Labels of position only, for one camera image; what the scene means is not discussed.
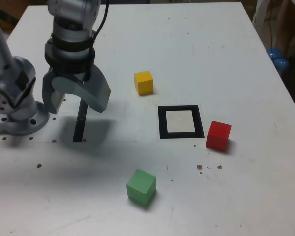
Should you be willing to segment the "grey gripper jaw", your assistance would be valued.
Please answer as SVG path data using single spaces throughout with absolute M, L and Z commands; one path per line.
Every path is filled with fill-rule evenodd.
M 92 65 L 84 82 L 76 78 L 57 76 L 52 79 L 52 87 L 63 94 L 73 94 L 86 102 L 93 110 L 102 113 L 106 110 L 111 94 L 110 87 L 101 70 Z
M 64 93 L 56 91 L 52 86 L 52 80 L 56 77 L 56 73 L 53 71 L 53 68 L 50 67 L 49 71 L 43 77 L 42 85 L 42 98 L 46 109 L 52 113 L 57 114 L 63 100 L 65 98 Z

